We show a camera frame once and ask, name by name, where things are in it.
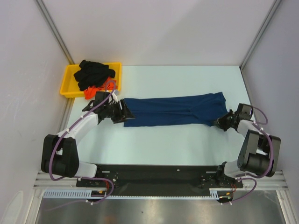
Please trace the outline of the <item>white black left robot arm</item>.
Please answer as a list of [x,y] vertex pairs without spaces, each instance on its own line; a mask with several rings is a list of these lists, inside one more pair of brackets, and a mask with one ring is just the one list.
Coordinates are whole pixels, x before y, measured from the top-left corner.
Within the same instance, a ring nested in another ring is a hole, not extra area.
[[92,186],[103,182],[103,174],[98,172],[98,166],[79,160],[77,146],[79,142],[101,121],[110,118],[114,124],[134,119],[124,99],[100,102],[92,100],[82,110],[78,120],[69,128],[56,135],[48,134],[43,142],[41,170],[64,177],[83,177]]

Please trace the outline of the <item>blue t shirt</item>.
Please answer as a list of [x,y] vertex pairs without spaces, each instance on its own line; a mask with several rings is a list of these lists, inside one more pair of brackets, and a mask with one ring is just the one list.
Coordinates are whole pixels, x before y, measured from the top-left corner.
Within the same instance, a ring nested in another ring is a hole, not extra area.
[[135,116],[124,127],[175,126],[213,122],[227,114],[222,92],[172,98],[125,98]]

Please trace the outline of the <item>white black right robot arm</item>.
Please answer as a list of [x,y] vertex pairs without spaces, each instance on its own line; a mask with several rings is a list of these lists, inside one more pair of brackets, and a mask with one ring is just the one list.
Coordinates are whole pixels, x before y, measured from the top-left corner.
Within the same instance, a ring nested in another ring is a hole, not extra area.
[[217,118],[214,125],[227,131],[234,129],[244,137],[238,158],[218,166],[215,181],[227,187],[233,179],[272,177],[277,169],[281,139],[268,134],[261,124],[252,120],[253,108],[247,111],[232,111]]

